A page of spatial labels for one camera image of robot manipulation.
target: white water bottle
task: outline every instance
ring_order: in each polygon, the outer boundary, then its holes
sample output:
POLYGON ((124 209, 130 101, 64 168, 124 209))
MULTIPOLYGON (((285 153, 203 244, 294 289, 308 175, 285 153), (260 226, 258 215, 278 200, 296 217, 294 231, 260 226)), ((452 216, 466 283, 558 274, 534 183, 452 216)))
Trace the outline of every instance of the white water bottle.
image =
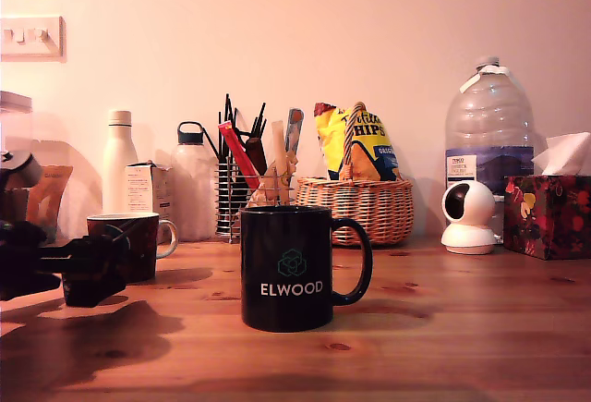
POLYGON ((217 159, 203 144, 199 122, 182 122, 176 129, 178 145, 172 154, 175 180, 175 224, 181 241, 211 238, 215 232, 215 181, 217 159), (183 125, 197 125, 200 132, 183 132, 183 125))
POLYGON ((109 134, 103 153, 103 213, 127 211, 125 170, 137 162, 131 139, 131 112, 109 111, 109 134))

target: yellow chips bag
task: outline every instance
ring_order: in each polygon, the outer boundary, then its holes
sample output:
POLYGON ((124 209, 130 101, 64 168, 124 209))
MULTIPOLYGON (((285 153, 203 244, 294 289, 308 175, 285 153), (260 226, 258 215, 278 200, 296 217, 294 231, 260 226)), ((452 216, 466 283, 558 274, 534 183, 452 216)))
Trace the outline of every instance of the yellow chips bag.
MULTIPOLYGON (((344 130, 351 109, 318 103, 314 119, 320 146, 331 180, 338 180, 343 167, 344 130)), ((363 111, 354 126, 351 163, 353 180, 399 180, 398 161, 388 133, 378 116, 363 111)))

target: white camera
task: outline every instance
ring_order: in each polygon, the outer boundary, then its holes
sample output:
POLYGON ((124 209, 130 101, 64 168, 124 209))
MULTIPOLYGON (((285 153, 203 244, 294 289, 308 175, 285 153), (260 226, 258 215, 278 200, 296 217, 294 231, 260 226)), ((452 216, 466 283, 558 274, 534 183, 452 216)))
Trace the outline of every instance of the white camera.
POLYGON ((451 185, 441 199, 450 224, 441 237, 447 251, 460 254, 488 254, 495 237, 488 222, 495 211, 495 198, 488 187, 475 180, 451 185))

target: bottle cap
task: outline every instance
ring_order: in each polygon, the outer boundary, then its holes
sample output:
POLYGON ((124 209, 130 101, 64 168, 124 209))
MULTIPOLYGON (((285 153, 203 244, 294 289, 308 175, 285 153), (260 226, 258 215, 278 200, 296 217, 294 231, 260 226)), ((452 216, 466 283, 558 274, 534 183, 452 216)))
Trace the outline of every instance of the bottle cap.
POLYGON ((499 65, 499 58, 495 55, 483 55, 478 58, 476 61, 476 69, 480 70, 482 67, 486 65, 494 65, 497 67, 499 65))
POLYGON ((178 134, 178 143, 192 143, 197 145, 203 144, 203 126, 199 122, 181 122, 178 128, 176 129, 176 133, 178 134), (181 127, 185 124, 191 125, 199 125, 201 128, 201 132, 184 132, 181 131, 181 127))
POLYGON ((109 111, 109 125, 131 126, 131 111, 112 109, 109 111))

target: green logo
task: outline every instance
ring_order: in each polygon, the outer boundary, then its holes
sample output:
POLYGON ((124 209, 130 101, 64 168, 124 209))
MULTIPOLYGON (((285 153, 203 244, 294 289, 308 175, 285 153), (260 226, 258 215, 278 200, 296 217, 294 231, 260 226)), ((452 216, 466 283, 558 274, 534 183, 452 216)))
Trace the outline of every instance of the green logo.
POLYGON ((277 262, 277 271, 285 277, 302 275, 306 272, 306 259, 302 258, 302 253, 296 250, 284 252, 277 262))

